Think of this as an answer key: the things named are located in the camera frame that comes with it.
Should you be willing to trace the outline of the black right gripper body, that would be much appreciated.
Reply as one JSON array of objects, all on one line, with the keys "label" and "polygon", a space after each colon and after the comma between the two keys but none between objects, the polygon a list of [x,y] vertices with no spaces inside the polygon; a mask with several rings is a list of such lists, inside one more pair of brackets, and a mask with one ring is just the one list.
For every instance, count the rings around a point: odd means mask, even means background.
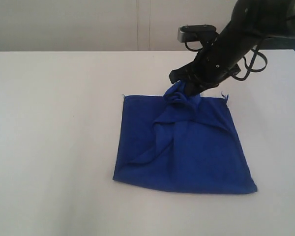
[{"label": "black right gripper body", "polygon": [[228,72],[251,49],[285,31],[287,0],[239,0],[230,22],[187,69],[184,92],[196,95],[224,81]]}]

